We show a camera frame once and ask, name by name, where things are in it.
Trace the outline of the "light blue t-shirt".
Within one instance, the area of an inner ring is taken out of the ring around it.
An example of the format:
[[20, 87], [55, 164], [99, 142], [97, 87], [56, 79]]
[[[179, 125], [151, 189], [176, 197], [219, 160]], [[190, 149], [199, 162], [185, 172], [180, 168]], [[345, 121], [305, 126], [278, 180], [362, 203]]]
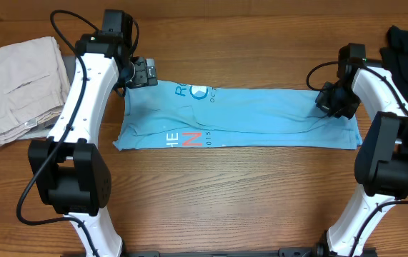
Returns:
[[355, 118], [328, 117], [317, 93], [294, 89], [221, 89], [160, 81], [130, 89], [114, 145], [144, 148], [306, 146], [354, 150]]

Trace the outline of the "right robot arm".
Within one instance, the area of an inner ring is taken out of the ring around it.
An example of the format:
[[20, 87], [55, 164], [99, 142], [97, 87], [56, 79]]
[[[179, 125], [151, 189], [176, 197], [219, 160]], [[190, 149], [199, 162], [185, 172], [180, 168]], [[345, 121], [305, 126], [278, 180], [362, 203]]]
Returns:
[[337, 82], [326, 82], [315, 103], [329, 117], [352, 118], [363, 105], [371, 126], [354, 162], [357, 187], [338, 221], [310, 256], [375, 256], [365, 243], [394, 206], [408, 205], [408, 102], [381, 61], [363, 44], [343, 46]]

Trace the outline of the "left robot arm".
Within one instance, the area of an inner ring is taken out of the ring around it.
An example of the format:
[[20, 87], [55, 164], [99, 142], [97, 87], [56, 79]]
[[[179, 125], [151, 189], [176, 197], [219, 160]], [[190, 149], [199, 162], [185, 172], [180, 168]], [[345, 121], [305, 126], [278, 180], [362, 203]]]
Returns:
[[33, 177], [19, 198], [16, 217], [29, 226], [69, 222], [85, 256], [126, 256], [107, 204], [111, 173], [99, 149], [99, 131], [111, 92], [156, 86], [153, 59], [135, 57], [139, 25], [125, 11], [107, 9], [101, 28], [69, 48], [75, 68], [58, 121], [43, 141], [31, 141]]

